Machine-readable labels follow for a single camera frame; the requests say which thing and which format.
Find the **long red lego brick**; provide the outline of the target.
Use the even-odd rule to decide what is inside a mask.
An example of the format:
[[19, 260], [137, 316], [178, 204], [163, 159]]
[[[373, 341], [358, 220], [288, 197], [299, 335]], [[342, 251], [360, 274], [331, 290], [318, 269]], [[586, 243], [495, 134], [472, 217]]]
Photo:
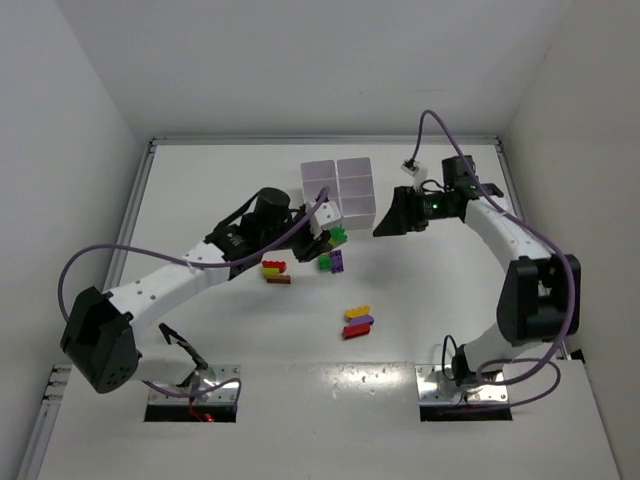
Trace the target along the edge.
[[371, 331], [370, 324], [360, 324], [355, 326], [345, 326], [342, 331], [342, 338], [350, 340], [361, 336], [368, 335]]

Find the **dark green lego brick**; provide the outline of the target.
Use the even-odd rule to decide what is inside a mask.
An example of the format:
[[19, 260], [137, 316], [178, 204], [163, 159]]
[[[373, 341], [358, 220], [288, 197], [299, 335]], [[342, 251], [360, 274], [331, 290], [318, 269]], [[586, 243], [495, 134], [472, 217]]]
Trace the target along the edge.
[[330, 239], [331, 238], [346, 238], [348, 241], [348, 236], [343, 227], [338, 226], [330, 229]]

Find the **brown lego plate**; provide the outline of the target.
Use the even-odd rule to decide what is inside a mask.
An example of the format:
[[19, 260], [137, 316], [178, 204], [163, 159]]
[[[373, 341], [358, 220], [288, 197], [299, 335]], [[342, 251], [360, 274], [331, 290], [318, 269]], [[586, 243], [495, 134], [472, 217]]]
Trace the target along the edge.
[[291, 284], [291, 277], [289, 275], [268, 275], [265, 277], [265, 280], [270, 284]]

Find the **yellow lego brick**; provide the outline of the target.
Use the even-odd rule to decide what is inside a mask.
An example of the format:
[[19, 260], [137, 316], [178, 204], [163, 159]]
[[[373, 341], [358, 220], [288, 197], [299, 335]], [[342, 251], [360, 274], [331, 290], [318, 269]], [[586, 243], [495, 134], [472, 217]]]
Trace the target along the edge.
[[345, 312], [344, 318], [347, 322], [349, 322], [353, 319], [369, 315], [370, 311], [371, 307], [368, 305], [358, 306], [347, 310]]

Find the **lavender curved lego brick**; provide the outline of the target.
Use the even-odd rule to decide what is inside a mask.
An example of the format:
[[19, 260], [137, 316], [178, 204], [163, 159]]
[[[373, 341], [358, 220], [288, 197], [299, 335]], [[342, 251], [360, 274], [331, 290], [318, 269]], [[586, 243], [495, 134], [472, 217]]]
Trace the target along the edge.
[[354, 317], [348, 322], [349, 327], [357, 327], [360, 325], [372, 325], [374, 323], [374, 318], [371, 315], [363, 315], [359, 317]]

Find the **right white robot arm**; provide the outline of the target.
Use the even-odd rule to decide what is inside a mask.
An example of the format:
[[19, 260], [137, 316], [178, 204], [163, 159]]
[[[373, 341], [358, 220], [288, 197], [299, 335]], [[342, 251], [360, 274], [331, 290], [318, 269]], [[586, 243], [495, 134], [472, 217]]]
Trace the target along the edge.
[[564, 324], [567, 334], [579, 325], [581, 265], [572, 255], [560, 259], [522, 226], [509, 219], [509, 205], [493, 183], [476, 184], [471, 156], [442, 162], [444, 186], [425, 189], [427, 170], [407, 160], [410, 186], [393, 191], [391, 206], [373, 231], [376, 237], [422, 232], [435, 220], [458, 218], [489, 247], [505, 271], [496, 322], [481, 336], [458, 345], [451, 380], [469, 384], [478, 375], [492, 379], [503, 362], [539, 343], [553, 341]]

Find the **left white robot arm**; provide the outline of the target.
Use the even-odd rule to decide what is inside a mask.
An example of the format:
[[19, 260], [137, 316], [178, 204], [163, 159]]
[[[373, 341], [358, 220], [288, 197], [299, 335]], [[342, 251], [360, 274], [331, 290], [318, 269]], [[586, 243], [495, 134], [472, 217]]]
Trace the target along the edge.
[[99, 394], [130, 380], [174, 398], [222, 388], [206, 378], [206, 360], [162, 317], [260, 264], [270, 251], [289, 250], [300, 263], [329, 252], [342, 215], [328, 193], [322, 188], [314, 201], [293, 209], [287, 193], [264, 187], [191, 250], [162, 255], [158, 270], [105, 292], [83, 290], [65, 314], [62, 351]]

